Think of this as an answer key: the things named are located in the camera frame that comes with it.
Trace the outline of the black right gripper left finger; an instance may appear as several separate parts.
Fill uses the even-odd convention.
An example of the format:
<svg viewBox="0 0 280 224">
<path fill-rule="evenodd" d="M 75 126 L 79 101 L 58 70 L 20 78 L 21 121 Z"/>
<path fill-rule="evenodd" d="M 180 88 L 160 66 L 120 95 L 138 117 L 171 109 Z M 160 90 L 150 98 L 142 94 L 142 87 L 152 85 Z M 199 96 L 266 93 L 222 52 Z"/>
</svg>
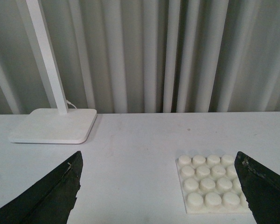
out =
<svg viewBox="0 0 280 224">
<path fill-rule="evenodd" d="M 0 208 L 0 224 L 65 224 L 80 190 L 80 151 Z"/>
</svg>

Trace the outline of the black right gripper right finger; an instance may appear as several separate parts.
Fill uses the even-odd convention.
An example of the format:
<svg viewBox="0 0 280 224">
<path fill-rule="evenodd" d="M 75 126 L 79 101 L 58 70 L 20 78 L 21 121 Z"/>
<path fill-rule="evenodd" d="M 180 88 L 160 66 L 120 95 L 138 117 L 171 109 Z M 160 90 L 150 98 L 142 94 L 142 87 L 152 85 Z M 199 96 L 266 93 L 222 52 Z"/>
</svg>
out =
<svg viewBox="0 0 280 224">
<path fill-rule="evenodd" d="M 256 223 L 280 224 L 280 175 L 241 151 L 234 166 Z"/>
</svg>

